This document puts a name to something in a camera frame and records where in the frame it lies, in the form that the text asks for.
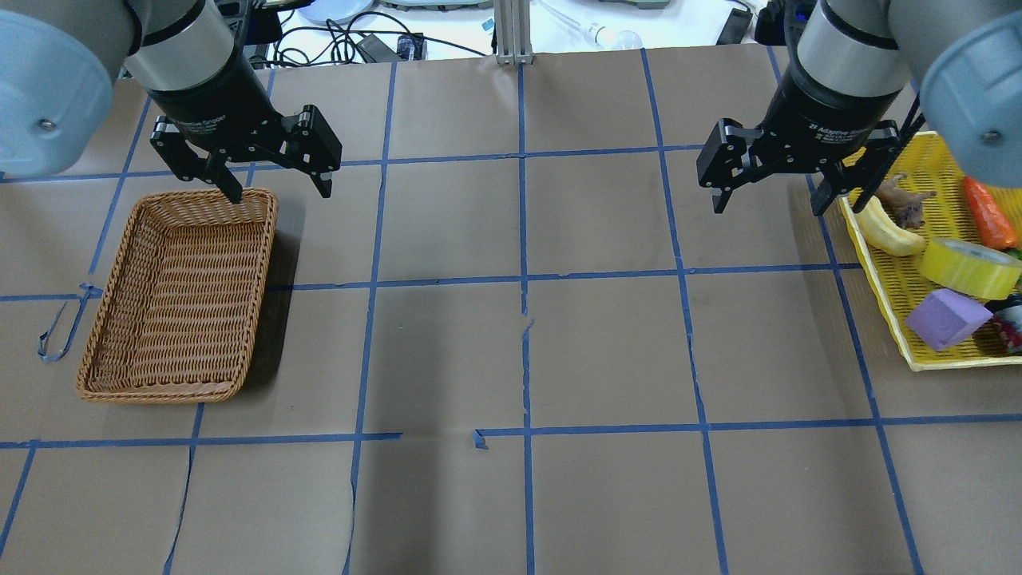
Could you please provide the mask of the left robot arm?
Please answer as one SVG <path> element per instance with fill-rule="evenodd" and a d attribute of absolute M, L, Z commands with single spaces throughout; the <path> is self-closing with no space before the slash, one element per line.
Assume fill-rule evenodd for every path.
<path fill-rule="evenodd" d="M 121 71 L 161 111 L 151 146 L 175 178 L 242 196 L 230 170 L 270 161 L 300 171 L 322 197 L 343 146 L 314 105 L 277 112 L 244 53 L 252 3 L 231 25 L 215 1 L 4 1 L 2 171 L 73 167 L 113 106 Z"/>

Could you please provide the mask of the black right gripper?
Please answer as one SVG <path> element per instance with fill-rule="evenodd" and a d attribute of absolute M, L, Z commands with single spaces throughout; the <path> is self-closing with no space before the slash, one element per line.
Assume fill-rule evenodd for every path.
<path fill-rule="evenodd" d="M 883 121 L 899 93 L 848 95 L 802 68 L 786 69 L 757 129 L 718 119 L 702 146 L 698 182 L 712 190 L 713 212 L 725 212 L 731 194 L 752 180 L 818 169 L 822 183 L 810 194 L 812 214 L 824 215 L 837 197 L 856 188 L 853 212 L 860 212 L 901 153 L 901 130 L 895 121 Z M 846 166 L 841 160 L 861 147 L 860 158 Z"/>

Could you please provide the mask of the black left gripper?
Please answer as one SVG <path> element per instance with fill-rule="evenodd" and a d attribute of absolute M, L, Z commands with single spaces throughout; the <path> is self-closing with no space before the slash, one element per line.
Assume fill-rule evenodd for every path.
<path fill-rule="evenodd" d="M 277 112 L 243 54 L 231 54 L 196 86 L 151 89 L 149 96 L 162 112 L 150 145 L 179 180 L 212 184 L 240 204 L 244 187 L 227 164 L 270 161 L 309 176 L 323 199 L 332 196 L 342 142 L 316 105 L 291 116 Z"/>

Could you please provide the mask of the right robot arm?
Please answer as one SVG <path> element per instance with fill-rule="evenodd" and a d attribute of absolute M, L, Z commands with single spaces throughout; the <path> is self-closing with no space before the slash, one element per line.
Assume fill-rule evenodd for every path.
<path fill-rule="evenodd" d="M 1018 1 L 818 1 L 752 129 L 719 119 L 696 161 L 723 212 L 774 174 L 822 174 L 814 215 L 858 189 L 864 210 L 920 123 L 964 174 L 1021 181 Z"/>

